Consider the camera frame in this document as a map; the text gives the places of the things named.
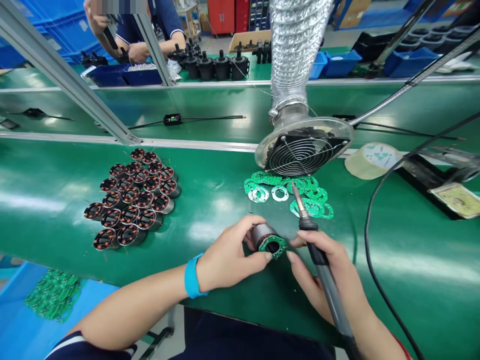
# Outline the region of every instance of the flexible aluminum duct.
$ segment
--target flexible aluminum duct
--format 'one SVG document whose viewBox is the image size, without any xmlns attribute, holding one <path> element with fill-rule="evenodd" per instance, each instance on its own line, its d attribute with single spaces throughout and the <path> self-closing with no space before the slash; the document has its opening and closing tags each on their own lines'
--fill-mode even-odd
<svg viewBox="0 0 480 360">
<path fill-rule="evenodd" d="M 271 0 L 271 116 L 289 104 L 307 106 L 306 85 L 333 0 Z"/>
</svg>

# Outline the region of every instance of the fan grille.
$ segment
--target fan grille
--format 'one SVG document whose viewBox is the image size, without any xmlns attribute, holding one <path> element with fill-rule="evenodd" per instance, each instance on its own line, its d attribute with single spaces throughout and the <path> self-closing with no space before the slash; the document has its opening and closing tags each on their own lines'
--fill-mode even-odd
<svg viewBox="0 0 480 360">
<path fill-rule="evenodd" d="M 283 176 L 312 175 L 348 144 L 337 137 L 281 135 L 268 152 L 266 172 Z"/>
</svg>

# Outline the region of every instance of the tape roll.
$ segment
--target tape roll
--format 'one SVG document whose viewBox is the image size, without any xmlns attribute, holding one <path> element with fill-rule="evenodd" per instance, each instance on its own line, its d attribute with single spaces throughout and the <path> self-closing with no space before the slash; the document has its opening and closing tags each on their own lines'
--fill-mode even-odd
<svg viewBox="0 0 480 360">
<path fill-rule="evenodd" d="M 345 159 L 345 167 L 357 178 L 372 180 L 384 175 L 401 157 L 390 145 L 369 142 Z"/>
</svg>

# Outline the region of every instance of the blue wristband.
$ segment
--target blue wristband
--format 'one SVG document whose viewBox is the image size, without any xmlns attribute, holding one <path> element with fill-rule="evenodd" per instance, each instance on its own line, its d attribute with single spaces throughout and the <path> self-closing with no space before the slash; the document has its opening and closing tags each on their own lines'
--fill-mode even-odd
<svg viewBox="0 0 480 360">
<path fill-rule="evenodd" d="M 195 299 L 199 296 L 207 296 L 209 291 L 200 292 L 199 280 L 197 279 L 197 261 L 204 253 L 195 256 L 186 264 L 185 268 L 185 290 L 190 299 Z"/>
</svg>

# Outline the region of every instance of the fingernail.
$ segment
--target fingernail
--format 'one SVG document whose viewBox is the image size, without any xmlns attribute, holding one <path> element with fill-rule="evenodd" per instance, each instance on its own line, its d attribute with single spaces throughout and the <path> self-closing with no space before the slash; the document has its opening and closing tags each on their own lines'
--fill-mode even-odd
<svg viewBox="0 0 480 360">
<path fill-rule="evenodd" d="M 290 260 L 292 264 L 295 262 L 295 257 L 293 252 L 287 250 L 286 256 L 288 257 L 288 260 Z"/>
</svg>

